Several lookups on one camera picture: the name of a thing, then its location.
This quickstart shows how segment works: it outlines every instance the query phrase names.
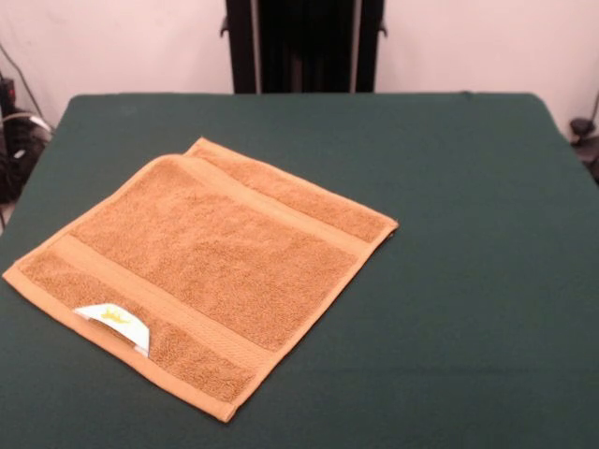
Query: orange towel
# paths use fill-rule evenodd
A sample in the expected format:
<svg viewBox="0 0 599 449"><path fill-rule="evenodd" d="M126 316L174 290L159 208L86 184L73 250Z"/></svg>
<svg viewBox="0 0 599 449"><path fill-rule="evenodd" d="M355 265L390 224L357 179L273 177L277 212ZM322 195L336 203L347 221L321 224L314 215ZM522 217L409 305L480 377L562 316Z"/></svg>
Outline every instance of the orange towel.
<svg viewBox="0 0 599 449"><path fill-rule="evenodd" d="M162 156L15 262L4 278L41 310L228 421L376 247L390 218L201 138ZM112 304L149 329L118 332Z"/></svg>

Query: green table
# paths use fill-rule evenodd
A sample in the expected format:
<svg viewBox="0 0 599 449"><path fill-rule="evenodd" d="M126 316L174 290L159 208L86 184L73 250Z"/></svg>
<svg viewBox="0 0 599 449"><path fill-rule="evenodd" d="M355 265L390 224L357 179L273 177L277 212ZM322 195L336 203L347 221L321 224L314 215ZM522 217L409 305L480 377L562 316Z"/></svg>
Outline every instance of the green table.
<svg viewBox="0 0 599 449"><path fill-rule="evenodd" d="M599 196L529 95L77 97L0 269L200 135L402 229L229 425L0 282L0 447L597 447Z"/></svg>

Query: white label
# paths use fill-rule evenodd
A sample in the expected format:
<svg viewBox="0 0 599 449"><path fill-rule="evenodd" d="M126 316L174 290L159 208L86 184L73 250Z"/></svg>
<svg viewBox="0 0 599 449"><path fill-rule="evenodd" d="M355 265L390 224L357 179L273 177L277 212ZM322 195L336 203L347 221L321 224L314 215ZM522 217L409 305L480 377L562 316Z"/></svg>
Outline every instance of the white label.
<svg viewBox="0 0 599 449"><path fill-rule="evenodd" d="M135 343L135 350L146 357L150 352L150 329L141 320L116 304L95 304L74 310L86 320L94 318Z"/></svg>

